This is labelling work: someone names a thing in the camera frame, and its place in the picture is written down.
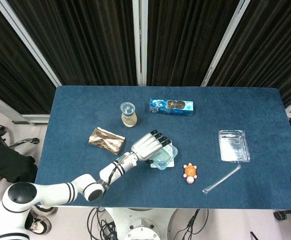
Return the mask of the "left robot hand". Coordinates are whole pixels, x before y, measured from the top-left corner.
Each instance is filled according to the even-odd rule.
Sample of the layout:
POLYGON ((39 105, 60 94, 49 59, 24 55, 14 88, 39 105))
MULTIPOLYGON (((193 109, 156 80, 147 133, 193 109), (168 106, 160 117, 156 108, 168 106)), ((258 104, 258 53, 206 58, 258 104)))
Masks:
POLYGON ((136 155, 140 162, 148 161, 163 147, 170 144, 172 141, 157 130, 148 132, 143 137, 138 139, 132 146, 131 152, 136 155))

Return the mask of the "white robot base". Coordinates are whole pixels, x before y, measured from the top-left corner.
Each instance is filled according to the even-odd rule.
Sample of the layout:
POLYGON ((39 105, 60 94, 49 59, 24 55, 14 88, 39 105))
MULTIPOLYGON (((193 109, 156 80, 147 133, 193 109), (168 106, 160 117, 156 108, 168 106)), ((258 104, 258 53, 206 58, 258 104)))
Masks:
POLYGON ((175 208, 105 209, 114 221, 118 240, 168 240, 175 208))

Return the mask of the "clear plastic drink bottle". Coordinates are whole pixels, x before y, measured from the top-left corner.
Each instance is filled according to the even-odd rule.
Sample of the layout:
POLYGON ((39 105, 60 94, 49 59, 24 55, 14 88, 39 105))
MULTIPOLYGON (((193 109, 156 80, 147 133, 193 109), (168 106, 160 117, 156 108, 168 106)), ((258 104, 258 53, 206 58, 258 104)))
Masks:
POLYGON ((136 107, 131 102, 123 102, 120 105, 121 120, 126 127, 132 128, 136 125, 138 118, 135 113, 136 107))

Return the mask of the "gold foil snack wrapper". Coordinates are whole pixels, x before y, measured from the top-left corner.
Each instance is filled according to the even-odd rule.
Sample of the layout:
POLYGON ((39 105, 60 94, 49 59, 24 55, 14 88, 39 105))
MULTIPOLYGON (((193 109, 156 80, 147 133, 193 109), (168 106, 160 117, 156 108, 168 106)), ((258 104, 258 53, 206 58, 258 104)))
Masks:
POLYGON ((108 150, 114 155, 118 155, 125 143, 124 136, 96 127, 89 136, 88 143, 101 149, 108 150))

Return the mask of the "blue cookie package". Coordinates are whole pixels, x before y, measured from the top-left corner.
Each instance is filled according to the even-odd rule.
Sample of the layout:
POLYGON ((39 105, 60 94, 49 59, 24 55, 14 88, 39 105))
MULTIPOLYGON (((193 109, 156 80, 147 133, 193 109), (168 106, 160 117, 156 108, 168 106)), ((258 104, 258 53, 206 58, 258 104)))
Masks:
POLYGON ((149 101, 149 111, 155 114, 192 116, 194 103, 186 100, 151 98, 149 101))

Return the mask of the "orange toy turtle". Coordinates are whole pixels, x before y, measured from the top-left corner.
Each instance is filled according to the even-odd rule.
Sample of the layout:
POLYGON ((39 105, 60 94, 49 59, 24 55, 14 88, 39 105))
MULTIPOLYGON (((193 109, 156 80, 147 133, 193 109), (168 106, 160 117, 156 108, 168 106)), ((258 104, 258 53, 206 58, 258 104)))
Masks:
POLYGON ((194 181, 197 179, 197 166, 193 165, 192 163, 184 164, 183 165, 183 177, 186 179, 188 184, 193 184, 194 181))

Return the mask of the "blue table cloth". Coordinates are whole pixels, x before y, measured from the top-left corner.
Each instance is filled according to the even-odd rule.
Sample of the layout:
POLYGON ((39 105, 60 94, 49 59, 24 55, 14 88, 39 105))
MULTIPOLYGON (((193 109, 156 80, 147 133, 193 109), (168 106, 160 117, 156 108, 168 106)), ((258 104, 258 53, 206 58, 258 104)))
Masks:
POLYGON ((124 152, 153 130, 171 140, 178 154, 164 170, 145 163, 116 180, 98 203, 105 207, 290 209, 291 127, 275 88, 60 86, 56 89, 36 183, 95 179, 116 156, 90 145, 96 127, 125 137, 124 152), (150 99, 192 101, 192 116, 150 112, 150 99), (120 106, 135 105, 137 123, 123 124, 120 106), (219 131, 242 130, 250 162, 221 160, 219 131), (183 165, 197 166, 188 184, 183 165), (202 190, 241 169, 207 195, 202 190))

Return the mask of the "clear rectangular plastic tray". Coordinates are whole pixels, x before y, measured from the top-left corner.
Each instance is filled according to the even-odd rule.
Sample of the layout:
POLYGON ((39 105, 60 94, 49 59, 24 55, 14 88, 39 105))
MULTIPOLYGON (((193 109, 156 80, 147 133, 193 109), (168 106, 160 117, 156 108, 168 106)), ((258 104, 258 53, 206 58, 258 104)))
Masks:
POLYGON ((243 130, 220 130, 218 132, 220 157, 223 162, 250 162, 250 153, 243 130))

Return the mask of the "clear plastic tube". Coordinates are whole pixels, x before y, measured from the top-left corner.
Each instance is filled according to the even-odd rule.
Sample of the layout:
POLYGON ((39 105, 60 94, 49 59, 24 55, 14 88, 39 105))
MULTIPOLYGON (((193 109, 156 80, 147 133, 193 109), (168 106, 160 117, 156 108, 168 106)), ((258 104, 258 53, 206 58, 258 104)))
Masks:
POLYGON ((236 168, 234 168, 232 171, 230 171, 228 174, 226 174, 225 176, 223 176, 221 179, 219 179, 218 181, 216 181, 215 183, 213 183, 212 185, 205 187, 202 192, 204 195, 207 195, 210 191, 212 191, 214 188, 216 188, 217 186, 219 186, 221 183, 223 183, 225 180, 227 180, 229 177, 231 177, 232 175, 234 175, 236 172, 238 172, 241 169, 241 165, 238 164, 236 166, 236 168))

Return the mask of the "black and white sneaker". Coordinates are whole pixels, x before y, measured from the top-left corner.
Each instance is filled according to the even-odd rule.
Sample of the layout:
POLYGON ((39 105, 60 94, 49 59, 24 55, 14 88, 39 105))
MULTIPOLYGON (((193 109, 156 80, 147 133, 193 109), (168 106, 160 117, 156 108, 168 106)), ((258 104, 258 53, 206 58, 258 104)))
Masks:
POLYGON ((32 206, 25 221, 25 228, 36 235, 48 234, 52 224, 47 216, 56 214, 57 211, 57 207, 32 206))

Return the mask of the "person in black clothes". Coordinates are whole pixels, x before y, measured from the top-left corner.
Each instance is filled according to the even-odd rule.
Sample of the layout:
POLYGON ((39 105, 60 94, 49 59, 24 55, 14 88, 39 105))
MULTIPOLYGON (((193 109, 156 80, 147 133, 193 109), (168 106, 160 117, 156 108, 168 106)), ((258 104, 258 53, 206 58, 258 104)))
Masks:
POLYGON ((25 156, 0 143, 0 181, 34 183, 38 172, 35 159, 25 156))

